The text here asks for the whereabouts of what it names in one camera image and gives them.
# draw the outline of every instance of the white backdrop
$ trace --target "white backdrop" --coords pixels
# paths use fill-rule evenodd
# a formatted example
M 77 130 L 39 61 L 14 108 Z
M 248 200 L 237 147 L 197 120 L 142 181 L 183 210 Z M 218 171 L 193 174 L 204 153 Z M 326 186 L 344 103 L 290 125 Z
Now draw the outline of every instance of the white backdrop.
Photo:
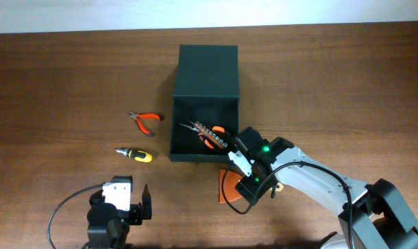
M 0 0 L 0 33 L 418 20 L 418 0 Z

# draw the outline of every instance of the yellow screwdriver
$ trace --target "yellow screwdriver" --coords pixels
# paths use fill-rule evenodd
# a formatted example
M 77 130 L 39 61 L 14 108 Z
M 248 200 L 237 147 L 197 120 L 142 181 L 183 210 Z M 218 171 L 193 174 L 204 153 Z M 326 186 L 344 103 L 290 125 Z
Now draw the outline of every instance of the yellow screwdriver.
M 133 158 L 139 162 L 150 163 L 152 161 L 152 155 L 150 155 L 149 153 L 145 151 L 125 149 L 125 148 L 116 149 L 115 151 L 120 154 L 123 154 L 123 156 L 127 156 L 128 158 Z

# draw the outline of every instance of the pliers handle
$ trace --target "pliers handle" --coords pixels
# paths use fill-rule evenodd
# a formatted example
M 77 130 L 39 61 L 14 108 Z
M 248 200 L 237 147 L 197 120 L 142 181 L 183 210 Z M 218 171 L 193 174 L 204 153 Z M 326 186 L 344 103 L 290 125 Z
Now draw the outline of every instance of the pliers handle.
M 151 133 L 148 129 L 146 129 L 146 127 L 144 127 L 144 125 L 141 123 L 141 118 L 155 118 L 159 121 L 162 121 L 164 119 L 164 117 L 162 117 L 162 116 L 160 116 L 159 114 L 156 114 L 156 113 L 136 114 L 134 112 L 130 112 L 129 117 L 133 118 L 135 123 L 140 128 L 141 132 L 148 135 L 148 136 L 153 136 L 153 133 Z

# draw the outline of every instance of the toolbox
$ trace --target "toolbox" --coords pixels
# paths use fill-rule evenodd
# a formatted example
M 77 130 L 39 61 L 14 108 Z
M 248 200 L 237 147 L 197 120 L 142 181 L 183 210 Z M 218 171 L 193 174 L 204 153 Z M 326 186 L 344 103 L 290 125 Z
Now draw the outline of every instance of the toolbox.
M 169 158 L 172 162 L 226 163 L 198 134 L 180 125 L 199 121 L 238 133 L 238 47 L 180 45 L 173 90 L 173 118 Z

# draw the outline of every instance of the wooden table surface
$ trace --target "wooden table surface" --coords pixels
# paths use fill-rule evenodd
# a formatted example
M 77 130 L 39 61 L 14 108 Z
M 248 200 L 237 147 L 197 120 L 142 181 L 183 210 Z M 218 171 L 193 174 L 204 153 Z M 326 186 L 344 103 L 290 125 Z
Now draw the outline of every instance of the wooden table surface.
M 255 246 L 317 240 L 338 220 L 286 187 L 241 216 L 218 203 L 226 165 L 171 163 L 180 44 L 237 44 L 240 129 L 282 136 L 352 178 L 394 183 L 418 218 L 418 22 L 0 35 L 0 248 L 48 248 L 55 206 L 77 190 L 134 177 L 153 219 L 137 246 Z M 127 112 L 164 113 L 149 138 Z M 116 147 L 151 151 L 137 163 Z M 58 248 L 87 241 L 92 192 L 53 222 Z M 235 203 L 244 208 L 244 203 Z

